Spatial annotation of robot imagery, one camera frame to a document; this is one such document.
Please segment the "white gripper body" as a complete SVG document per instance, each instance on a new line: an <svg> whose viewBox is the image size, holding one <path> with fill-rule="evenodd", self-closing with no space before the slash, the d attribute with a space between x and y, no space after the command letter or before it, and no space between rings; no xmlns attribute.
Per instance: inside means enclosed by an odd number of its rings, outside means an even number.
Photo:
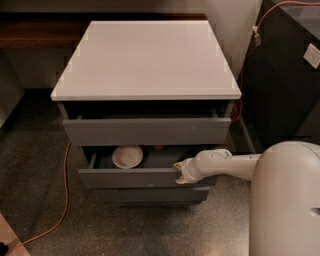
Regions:
<svg viewBox="0 0 320 256"><path fill-rule="evenodd" d="M183 161L181 173L187 183L197 183L204 178L203 174L197 168L194 158L188 158Z"/></svg>

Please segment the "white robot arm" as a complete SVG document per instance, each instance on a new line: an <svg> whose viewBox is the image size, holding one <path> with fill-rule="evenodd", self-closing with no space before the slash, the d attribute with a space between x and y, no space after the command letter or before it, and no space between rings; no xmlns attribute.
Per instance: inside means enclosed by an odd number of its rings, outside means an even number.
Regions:
<svg viewBox="0 0 320 256"><path fill-rule="evenodd" d="M179 184L217 175L251 182L250 256L320 256L319 145L281 142L250 155L204 150L174 167Z"/></svg>

